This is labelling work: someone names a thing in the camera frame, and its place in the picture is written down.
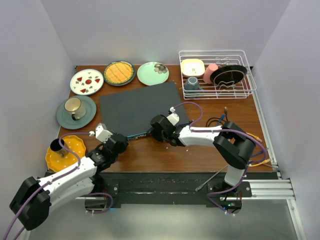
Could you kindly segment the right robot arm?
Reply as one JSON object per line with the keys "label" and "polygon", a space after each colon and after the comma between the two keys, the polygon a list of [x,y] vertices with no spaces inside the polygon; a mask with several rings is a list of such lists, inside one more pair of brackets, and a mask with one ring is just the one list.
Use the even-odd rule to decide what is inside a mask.
{"label": "right robot arm", "polygon": [[193,127],[178,124],[179,117],[171,114],[157,115],[151,121],[150,135],[159,142],[165,141],[173,147],[214,147],[227,162],[223,192],[230,197],[240,190],[240,180],[259,142],[245,133],[234,122],[227,121],[216,127]]}

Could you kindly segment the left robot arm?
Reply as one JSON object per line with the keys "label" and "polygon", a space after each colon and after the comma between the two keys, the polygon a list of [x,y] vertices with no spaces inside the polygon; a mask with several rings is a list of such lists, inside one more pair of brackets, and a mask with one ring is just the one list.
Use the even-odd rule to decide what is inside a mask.
{"label": "left robot arm", "polygon": [[126,136],[109,130],[88,132],[100,144],[85,156],[67,147],[63,149],[76,158],[67,168],[47,177],[25,179],[9,207],[15,214],[11,224],[19,220],[27,231],[39,227],[60,206],[81,196],[103,194],[106,183],[101,176],[125,152],[129,141]]}

